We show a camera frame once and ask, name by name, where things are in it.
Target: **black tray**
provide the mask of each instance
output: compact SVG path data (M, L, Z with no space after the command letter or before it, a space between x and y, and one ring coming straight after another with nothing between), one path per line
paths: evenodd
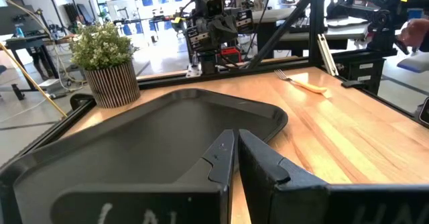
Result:
M9 165L0 173L4 223L51 223L55 198L79 184L174 182L224 129L267 142L287 122L265 103L200 89L168 93Z

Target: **floor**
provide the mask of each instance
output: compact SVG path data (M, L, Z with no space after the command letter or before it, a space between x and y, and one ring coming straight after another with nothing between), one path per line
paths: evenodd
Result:
M133 42L137 42L135 45L140 47L133 59L137 76L173 72L186 68L188 52L183 35L179 35L177 38L174 32L163 32L159 35L159 41L155 44L150 43L150 46L139 37L141 36L133 37ZM256 49L252 50L249 55L252 56L254 53L256 53ZM62 46L60 54L65 65L69 65L69 50ZM288 54L288 51L275 52L275 57L284 57ZM413 113L417 106L429 96L429 72L416 74L398 68L396 64L405 57L400 53L398 56L386 60L379 96ZM25 67L37 83L43 81L32 64L26 64ZM78 72L74 72L72 75L77 79L81 78ZM61 118L61 114L38 92L27 92L25 100L18 101L13 92L4 91L5 89L10 90L11 84L27 88L27 83L19 70L9 69L0 75L0 166ZM84 87L77 92L90 93L90 89ZM71 95L68 95L55 102L63 111L69 112L71 110L70 97Z

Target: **wooden table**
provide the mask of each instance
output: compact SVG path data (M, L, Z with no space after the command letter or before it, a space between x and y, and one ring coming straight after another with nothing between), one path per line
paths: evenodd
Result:
M317 68L308 82L328 87L332 97L311 93L274 73L146 90L136 102L116 108L95 107L66 135L177 89L200 88L281 107L289 123L270 146L295 164L332 184L429 182L429 130ZM232 223L250 223L239 174L235 175Z

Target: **brown and white striped planter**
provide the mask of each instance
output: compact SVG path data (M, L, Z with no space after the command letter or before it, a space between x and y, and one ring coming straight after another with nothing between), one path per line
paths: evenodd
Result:
M114 108L140 97L132 62L102 70L84 70L97 105Z

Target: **fork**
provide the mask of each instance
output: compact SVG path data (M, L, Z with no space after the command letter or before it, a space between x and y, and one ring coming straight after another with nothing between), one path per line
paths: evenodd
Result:
M308 84L306 82L303 82L301 80L294 80L292 78L289 78L281 70L275 70L274 72L280 78L280 80L292 81L295 84L297 84L301 87L304 87L305 89L307 89L309 91L312 91L313 93L325 93L328 90L326 87L318 87L318 86L314 86L312 84Z

